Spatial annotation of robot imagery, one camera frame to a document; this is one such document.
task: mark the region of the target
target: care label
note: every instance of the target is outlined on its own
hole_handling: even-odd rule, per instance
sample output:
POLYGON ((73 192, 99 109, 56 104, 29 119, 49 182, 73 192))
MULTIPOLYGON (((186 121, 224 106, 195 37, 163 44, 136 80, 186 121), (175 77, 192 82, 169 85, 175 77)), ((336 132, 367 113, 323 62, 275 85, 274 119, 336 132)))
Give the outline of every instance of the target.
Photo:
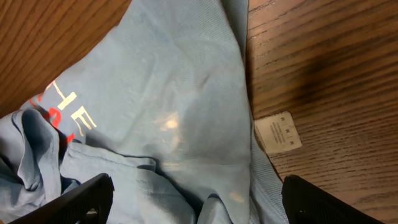
POLYGON ((268 154, 286 152, 303 146, 292 115, 288 111, 255 120, 254 124, 257 136, 268 154))

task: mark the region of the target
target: black object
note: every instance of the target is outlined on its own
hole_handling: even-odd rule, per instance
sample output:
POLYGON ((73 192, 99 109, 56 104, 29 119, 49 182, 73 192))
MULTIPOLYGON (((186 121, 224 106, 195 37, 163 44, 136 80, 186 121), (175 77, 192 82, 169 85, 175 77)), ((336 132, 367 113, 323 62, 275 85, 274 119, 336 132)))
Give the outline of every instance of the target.
POLYGON ((107 174, 99 174, 10 224, 105 224, 112 206, 113 191, 112 179, 107 174))
POLYGON ((296 175, 285 178, 282 196, 290 224, 382 223, 296 175))

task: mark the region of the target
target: folded fabric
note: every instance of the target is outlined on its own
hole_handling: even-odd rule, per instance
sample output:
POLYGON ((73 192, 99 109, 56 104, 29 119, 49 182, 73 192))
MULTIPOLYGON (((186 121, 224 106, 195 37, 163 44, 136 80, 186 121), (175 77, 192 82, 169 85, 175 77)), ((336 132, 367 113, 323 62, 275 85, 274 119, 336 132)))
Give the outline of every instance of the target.
POLYGON ((11 192, 1 218, 106 172, 110 223, 288 223, 282 184, 252 133, 246 21, 247 1, 134 0, 85 58, 22 106, 36 110, 1 120, 0 190, 11 192))

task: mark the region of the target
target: wooden surface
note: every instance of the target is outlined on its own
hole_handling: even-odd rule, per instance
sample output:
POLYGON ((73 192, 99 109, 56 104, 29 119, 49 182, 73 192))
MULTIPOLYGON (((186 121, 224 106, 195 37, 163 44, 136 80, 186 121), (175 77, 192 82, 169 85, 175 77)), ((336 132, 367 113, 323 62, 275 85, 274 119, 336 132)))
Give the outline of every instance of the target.
MULTIPOLYGON (((130 0, 0 0, 0 116, 87 54, 130 0)), ((398 223, 398 1, 251 0, 254 118, 288 110, 303 147, 271 155, 386 223, 398 223)))

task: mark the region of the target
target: clothing tag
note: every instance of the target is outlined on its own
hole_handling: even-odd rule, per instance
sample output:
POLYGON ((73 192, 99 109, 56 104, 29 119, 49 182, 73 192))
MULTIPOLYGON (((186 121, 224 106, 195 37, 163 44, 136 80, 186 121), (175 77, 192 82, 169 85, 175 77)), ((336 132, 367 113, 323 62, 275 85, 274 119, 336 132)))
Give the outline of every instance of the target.
POLYGON ((259 140, 268 154, 290 151, 303 145, 288 111, 255 120, 254 124, 259 140))

